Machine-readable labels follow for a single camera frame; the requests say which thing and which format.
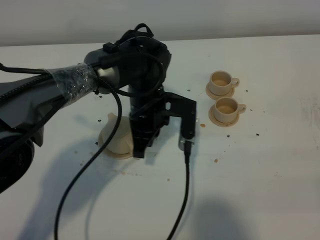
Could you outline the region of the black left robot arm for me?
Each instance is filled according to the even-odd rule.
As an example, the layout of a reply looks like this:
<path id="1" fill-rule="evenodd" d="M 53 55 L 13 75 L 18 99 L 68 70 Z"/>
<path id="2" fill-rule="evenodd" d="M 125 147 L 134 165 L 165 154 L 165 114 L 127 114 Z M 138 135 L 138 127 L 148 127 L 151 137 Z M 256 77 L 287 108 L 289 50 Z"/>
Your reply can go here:
<path id="1" fill-rule="evenodd" d="M 0 189 L 7 190 L 30 167 L 35 146 L 42 146 L 44 126 L 60 109 L 89 93 L 110 88 L 129 90 L 130 98 L 153 97 L 170 64 L 167 46 L 144 23 L 115 42 L 89 52 L 82 63 L 56 69 L 7 67 L 3 72 L 28 74 L 0 85 Z"/>

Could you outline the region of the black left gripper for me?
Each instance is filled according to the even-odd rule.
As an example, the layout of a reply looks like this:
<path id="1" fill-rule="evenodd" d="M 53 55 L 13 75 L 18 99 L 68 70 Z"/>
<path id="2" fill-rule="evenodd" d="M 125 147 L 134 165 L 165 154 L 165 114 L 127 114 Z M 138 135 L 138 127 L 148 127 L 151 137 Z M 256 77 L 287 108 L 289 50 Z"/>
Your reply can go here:
<path id="1" fill-rule="evenodd" d="M 164 120 L 157 118 L 164 109 L 164 87 L 158 87 L 145 97 L 130 99 L 130 125 L 133 137 L 133 157 L 144 158 L 146 147 L 151 147 L 158 137 Z"/>

